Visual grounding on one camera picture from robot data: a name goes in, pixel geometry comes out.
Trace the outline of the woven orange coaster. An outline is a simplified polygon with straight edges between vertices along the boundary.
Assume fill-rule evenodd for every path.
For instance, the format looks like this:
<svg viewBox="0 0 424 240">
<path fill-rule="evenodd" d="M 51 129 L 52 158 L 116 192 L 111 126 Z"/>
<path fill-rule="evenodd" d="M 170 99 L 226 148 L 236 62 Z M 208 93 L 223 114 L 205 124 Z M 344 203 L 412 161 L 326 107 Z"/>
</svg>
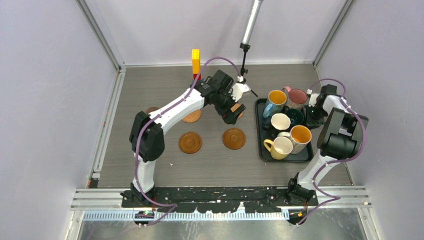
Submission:
<svg viewBox="0 0 424 240">
<path fill-rule="evenodd" d="M 185 123 L 194 123 L 200 119 L 201 115 L 202 115 L 202 111 L 198 109 L 186 115 L 182 119 L 182 121 Z"/>
<path fill-rule="evenodd" d="M 241 104 L 236 103 L 231 107 L 231 111 L 234 113 L 239 107 L 241 106 Z M 238 119 L 241 118 L 243 116 L 243 111 L 238 115 Z"/>
</svg>

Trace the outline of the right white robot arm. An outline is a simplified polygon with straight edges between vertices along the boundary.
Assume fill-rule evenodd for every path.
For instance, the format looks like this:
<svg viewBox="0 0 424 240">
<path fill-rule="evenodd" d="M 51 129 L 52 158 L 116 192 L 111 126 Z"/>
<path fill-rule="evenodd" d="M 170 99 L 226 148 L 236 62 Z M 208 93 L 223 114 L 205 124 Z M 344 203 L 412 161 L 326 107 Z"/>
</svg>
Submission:
<svg viewBox="0 0 424 240">
<path fill-rule="evenodd" d="M 306 168 L 291 178 L 285 192 L 290 205 L 303 205 L 316 195 L 316 187 L 336 165 L 347 162 L 362 152 L 364 133 L 369 118 L 357 114 L 347 104 L 337 86 L 327 84 L 320 93 L 307 92 L 306 126 L 322 126 L 317 138 L 317 153 Z"/>
</svg>

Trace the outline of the yellow mug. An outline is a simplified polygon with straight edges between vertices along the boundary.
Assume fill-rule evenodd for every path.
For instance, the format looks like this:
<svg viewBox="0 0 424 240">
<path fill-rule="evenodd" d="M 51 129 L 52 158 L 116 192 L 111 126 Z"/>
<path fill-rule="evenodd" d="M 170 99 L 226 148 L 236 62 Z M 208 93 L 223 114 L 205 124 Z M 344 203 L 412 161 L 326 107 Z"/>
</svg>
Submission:
<svg viewBox="0 0 424 240">
<path fill-rule="evenodd" d="M 293 151 L 293 143 L 285 136 L 265 139 L 263 145 L 274 160 L 283 160 Z"/>
</svg>

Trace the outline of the black plastic tray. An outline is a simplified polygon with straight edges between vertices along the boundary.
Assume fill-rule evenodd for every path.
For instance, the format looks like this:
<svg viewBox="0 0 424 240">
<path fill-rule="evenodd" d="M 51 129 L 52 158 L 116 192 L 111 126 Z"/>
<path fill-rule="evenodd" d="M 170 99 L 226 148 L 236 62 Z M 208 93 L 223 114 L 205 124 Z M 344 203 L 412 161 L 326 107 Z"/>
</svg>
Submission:
<svg viewBox="0 0 424 240">
<path fill-rule="evenodd" d="M 257 146 L 258 146 L 258 155 L 265 162 L 288 162 L 288 163 L 308 163 L 313 157 L 313 147 L 312 143 L 308 143 L 305 148 L 297 154 L 289 154 L 286 158 L 282 160 L 276 160 L 272 158 L 270 152 L 265 148 L 263 141 L 266 139 L 272 139 L 272 135 L 264 129 L 264 124 L 270 122 L 270 118 L 263 117 L 263 111 L 265 109 L 267 99 L 258 98 L 254 103 L 255 111 L 255 122 L 256 122 L 256 133 L 257 133 Z"/>
</svg>

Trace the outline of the brown ringed coaster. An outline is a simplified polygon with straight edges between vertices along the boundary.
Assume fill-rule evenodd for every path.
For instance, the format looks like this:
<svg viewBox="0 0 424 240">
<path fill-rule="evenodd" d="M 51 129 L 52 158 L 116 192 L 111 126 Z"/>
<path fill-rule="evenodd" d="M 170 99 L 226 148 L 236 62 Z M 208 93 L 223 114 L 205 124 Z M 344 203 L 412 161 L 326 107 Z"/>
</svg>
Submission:
<svg viewBox="0 0 424 240">
<path fill-rule="evenodd" d="M 231 150 L 241 149 L 246 143 L 246 135 L 239 128 L 229 128 L 222 135 L 223 144 Z"/>
<path fill-rule="evenodd" d="M 196 132 L 184 133 L 178 141 L 179 149 L 185 154 L 194 154 L 202 147 L 202 138 Z"/>
</svg>

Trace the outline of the black mug white inside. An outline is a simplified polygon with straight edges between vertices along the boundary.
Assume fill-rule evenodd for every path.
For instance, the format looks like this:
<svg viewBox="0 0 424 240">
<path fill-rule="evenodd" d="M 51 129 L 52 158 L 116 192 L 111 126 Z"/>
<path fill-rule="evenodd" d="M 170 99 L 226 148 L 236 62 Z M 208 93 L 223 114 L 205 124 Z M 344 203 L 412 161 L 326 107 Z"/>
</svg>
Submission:
<svg viewBox="0 0 424 240">
<path fill-rule="evenodd" d="M 263 125 L 263 129 L 272 137 L 276 138 L 280 132 L 286 131 L 291 126 L 291 119 L 284 113 L 275 113 L 270 121 Z"/>
</svg>

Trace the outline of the dark walnut coaster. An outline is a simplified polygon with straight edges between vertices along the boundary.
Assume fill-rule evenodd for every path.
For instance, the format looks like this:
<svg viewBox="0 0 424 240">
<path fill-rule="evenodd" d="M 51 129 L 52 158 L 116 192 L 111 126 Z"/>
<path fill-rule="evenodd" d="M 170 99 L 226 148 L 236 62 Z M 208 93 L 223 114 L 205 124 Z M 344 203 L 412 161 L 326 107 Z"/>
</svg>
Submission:
<svg viewBox="0 0 424 240">
<path fill-rule="evenodd" d="M 152 113 L 152 112 L 154 112 L 154 111 L 157 111 L 157 110 L 159 110 L 159 108 L 158 108 L 158 107 L 149 107 L 149 108 L 145 111 L 145 113 L 146 113 L 146 114 L 150 114 L 150 113 Z"/>
</svg>

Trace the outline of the pink mug maroon inside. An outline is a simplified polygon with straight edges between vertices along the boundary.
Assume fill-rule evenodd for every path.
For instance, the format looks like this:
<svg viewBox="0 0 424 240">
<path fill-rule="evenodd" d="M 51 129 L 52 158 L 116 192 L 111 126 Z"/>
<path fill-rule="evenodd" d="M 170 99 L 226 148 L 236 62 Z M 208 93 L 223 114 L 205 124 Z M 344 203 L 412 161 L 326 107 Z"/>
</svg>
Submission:
<svg viewBox="0 0 424 240">
<path fill-rule="evenodd" d="M 282 91 L 287 95 L 286 106 L 290 109 L 300 110 L 308 100 L 307 93 L 301 89 L 285 86 Z"/>
</svg>

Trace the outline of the brown ringed coaster front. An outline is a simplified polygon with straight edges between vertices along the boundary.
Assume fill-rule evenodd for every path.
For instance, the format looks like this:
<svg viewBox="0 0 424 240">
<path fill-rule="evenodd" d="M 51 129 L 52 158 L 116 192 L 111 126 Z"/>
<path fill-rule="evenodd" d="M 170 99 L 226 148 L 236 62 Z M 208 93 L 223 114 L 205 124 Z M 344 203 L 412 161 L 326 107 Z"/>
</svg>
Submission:
<svg viewBox="0 0 424 240">
<path fill-rule="evenodd" d="M 194 154 L 202 147 L 202 138 L 196 132 L 184 133 L 178 141 L 179 149 L 185 154 Z"/>
</svg>

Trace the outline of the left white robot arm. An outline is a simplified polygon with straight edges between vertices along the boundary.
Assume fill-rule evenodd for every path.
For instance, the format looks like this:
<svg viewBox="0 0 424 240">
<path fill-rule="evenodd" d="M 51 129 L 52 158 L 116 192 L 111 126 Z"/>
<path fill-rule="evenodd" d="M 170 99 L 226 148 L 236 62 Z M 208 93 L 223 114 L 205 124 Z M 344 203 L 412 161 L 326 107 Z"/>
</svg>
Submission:
<svg viewBox="0 0 424 240">
<path fill-rule="evenodd" d="M 164 107 L 150 114 L 137 113 L 129 136 L 135 164 L 130 188 L 135 202 L 141 207 L 148 207 L 153 202 L 155 164 L 165 150 L 164 136 L 170 128 L 207 105 L 214 106 L 225 124 L 234 125 L 246 107 L 241 104 L 235 110 L 232 108 L 250 91 L 243 76 L 234 80 L 218 70 L 204 81 L 194 80 L 181 96 Z"/>
</svg>

